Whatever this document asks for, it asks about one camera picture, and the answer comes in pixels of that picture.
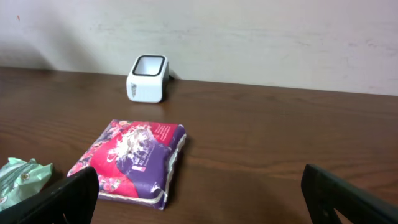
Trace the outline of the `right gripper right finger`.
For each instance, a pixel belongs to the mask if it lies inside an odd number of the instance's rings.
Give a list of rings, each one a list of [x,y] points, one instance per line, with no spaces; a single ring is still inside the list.
[[[301,189],[313,223],[397,223],[397,207],[314,164],[305,166]]]

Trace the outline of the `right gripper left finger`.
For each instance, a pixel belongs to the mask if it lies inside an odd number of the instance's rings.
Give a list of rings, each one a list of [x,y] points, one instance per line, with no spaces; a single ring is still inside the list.
[[[99,194],[98,176],[86,167],[1,212],[1,224],[90,224]]]

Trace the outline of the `mint green wipes packet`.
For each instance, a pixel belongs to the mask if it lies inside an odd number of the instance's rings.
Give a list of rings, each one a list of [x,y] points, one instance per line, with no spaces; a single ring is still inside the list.
[[[1,167],[1,211],[39,193],[50,180],[53,164],[9,157]]]

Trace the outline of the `purple pink floral pack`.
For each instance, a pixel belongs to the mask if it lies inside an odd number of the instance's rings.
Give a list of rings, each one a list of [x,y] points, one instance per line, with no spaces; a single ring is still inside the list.
[[[93,167],[100,199],[162,210],[186,137],[181,124],[114,119],[68,175]]]

